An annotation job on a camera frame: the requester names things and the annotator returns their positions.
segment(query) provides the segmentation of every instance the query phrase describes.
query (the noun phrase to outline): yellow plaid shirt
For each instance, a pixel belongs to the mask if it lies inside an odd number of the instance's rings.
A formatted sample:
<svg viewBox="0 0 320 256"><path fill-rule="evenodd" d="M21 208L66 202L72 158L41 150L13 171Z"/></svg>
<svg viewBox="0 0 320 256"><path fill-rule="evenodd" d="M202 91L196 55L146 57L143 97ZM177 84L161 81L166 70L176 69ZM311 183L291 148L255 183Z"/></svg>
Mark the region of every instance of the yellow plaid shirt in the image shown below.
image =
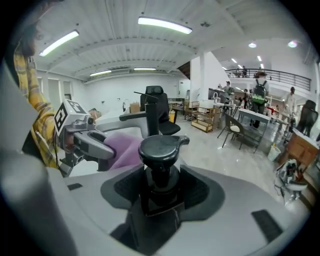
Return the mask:
<svg viewBox="0 0 320 256"><path fill-rule="evenodd" d="M40 90L36 64L32 57L24 57L22 55L19 45L14 51L13 62L19 79L19 88L26 100L38 112L38 117L31 128L33 140L40 150L45 166L57 168L54 157L55 112L51 103L45 99Z"/></svg>

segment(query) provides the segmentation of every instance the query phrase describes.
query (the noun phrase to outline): purple cloth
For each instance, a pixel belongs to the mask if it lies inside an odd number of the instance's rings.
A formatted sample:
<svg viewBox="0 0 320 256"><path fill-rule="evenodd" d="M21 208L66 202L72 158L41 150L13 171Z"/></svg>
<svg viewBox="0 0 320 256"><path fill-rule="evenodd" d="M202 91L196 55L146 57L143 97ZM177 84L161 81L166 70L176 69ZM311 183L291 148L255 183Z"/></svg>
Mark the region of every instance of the purple cloth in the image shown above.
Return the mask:
<svg viewBox="0 0 320 256"><path fill-rule="evenodd" d="M138 147L143 141L142 138L134 137L123 132L115 132L107 137L103 144L116 151L116 156L109 161L109 170L120 167L139 165L142 163Z"/></svg>

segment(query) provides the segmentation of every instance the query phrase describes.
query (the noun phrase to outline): wooden cabinet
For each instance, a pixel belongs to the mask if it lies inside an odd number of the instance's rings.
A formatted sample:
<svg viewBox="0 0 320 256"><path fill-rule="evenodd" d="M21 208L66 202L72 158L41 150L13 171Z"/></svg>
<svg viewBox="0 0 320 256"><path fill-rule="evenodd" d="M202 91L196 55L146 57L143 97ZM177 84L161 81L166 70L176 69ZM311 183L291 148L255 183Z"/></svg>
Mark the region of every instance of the wooden cabinet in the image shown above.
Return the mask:
<svg viewBox="0 0 320 256"><path fill-rule="evenodd" d="M316 159L319 152L319 149L315 144L307 141L302 136L297 135L295 132L292 134L292 137L278 162L279 165L282 165L288 159L295 159L298 166L301 164L304 165L304 168L299 173L298 178L302 177L303 172Z"/></svg>

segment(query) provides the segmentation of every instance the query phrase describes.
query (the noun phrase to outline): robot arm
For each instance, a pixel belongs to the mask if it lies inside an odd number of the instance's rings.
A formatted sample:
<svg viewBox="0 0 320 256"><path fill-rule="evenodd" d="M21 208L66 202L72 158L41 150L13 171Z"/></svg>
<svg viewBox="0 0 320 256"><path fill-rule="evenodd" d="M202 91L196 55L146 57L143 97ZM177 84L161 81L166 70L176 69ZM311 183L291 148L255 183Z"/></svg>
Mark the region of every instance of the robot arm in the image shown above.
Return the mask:
<svg viewBox="0 0 320 256"><path fill-rule="evenodd" d="M96 130L94 119L79 103L65 99L54 116L55 131L59 146L65 150L65 158L61 160L60 169L69 176L73 167L84 156L98 159L99 171L108 169L108 161L115 156L112 148L104 145L106 134ZM73 135L72 147L67 147L66 137Z"/></svg>

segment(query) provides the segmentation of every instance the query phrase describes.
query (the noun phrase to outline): door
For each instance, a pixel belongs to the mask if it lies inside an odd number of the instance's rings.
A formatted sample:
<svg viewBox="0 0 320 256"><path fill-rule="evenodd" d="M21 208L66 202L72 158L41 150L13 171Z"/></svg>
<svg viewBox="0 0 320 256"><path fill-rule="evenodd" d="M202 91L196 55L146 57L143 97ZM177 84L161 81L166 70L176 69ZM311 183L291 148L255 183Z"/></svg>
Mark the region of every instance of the door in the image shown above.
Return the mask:
<svg viewBox="0 0 320 256"><path fill-rule="evenodd" d="M183 79L179 80L178 84L178 98L186 98L187 91L190 90L190 80L189 79Z"/></svg>

